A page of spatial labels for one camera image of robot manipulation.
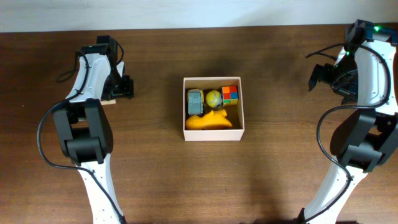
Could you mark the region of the grey yellow toy car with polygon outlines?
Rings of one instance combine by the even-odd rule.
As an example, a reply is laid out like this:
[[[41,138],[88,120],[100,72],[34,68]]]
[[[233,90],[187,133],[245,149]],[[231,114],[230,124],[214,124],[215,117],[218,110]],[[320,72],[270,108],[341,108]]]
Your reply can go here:
[[[188,114],[201,115],[204,112],[204,95],[201,89],[191,89],[187,92]]]

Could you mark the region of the colourful puzzle cube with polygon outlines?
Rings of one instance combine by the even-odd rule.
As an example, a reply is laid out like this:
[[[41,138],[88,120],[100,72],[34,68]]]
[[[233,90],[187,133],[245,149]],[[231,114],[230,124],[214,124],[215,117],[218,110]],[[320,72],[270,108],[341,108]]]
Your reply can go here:
[[[231,106],[238,104],[239,94],[238,87],[232,86],[222,86],[221,87],[223,106]]]

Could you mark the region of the yellow grey ball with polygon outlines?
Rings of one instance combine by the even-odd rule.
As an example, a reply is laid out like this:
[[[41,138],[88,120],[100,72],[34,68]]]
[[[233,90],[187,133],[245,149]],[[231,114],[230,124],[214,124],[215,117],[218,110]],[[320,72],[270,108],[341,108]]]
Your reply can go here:
[[[206,104],[211,108],[217,108],[223,103],[222,95],[218,90],[211,90],[205,96]]]

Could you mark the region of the pink cardboard box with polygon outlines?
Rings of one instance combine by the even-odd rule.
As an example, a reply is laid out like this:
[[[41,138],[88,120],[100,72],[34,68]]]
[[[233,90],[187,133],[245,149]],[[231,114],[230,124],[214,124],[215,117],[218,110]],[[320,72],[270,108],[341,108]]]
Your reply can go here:
[[[238,104],[227,106],[227,119],[233,127],[222,130],[188,130],[185,122],[187,116],[187,90],[198,88],[205,90],[217,90],[222,86],[237,86]],[[245,131],[243,94],[240,77],[185,77],[183,79],[183,118],[182,130],[185,141],[240,141]]]

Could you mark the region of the orange rubber toy animal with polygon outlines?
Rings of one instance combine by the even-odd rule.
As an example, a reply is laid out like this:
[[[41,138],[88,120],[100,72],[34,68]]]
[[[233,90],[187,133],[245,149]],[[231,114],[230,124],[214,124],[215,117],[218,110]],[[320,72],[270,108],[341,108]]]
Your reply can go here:
[[[232,128],[232,123],[226,118],[226,110],[211,110],[203,116],[192,115],[185,122],[188,130],[219,130]]]

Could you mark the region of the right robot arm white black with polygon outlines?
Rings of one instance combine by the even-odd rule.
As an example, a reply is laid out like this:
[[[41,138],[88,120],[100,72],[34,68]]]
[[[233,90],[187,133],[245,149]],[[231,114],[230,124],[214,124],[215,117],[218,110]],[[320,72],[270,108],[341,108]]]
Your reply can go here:
[[[345,40],[333,65],[315,65],[308,89],[330,85],[341,95],[340,106],[326,111],[353,110],[334,131],[330,150],[323,150],[331,166],[315,198],[301,209],[297,223],[336,223],[355,187],[397,149],[397,100],[394,56],[397,31],[358,19],[345,30]]]

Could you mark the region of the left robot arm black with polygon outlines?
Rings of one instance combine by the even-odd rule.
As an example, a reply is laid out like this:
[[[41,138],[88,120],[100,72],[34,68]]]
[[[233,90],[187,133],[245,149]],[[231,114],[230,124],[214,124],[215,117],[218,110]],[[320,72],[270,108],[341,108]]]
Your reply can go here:
[[[134,81],[118,56],[123,52],[109,35],[83,46],[75,54],[71,92],[50,110],[62,153],[71,160],[68,168],[78,171],[85,185],[93,223],[126,222],[111,176],[114,139],[103,109],[107,101],[134,97]]]

